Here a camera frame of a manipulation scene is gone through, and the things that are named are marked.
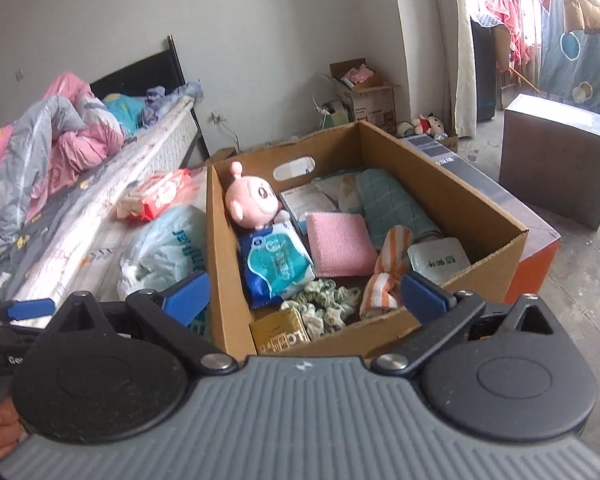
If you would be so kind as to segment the person left hand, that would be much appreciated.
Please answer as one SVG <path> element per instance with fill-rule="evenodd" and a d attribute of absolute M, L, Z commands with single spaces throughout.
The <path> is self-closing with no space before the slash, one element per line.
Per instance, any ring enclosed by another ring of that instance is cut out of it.
<path fill-rule="evenodd" d="M 0 402 L 0 460 L 14 452 L 26 440 L 27 431 L 21 423 L 12 398 Z"/>

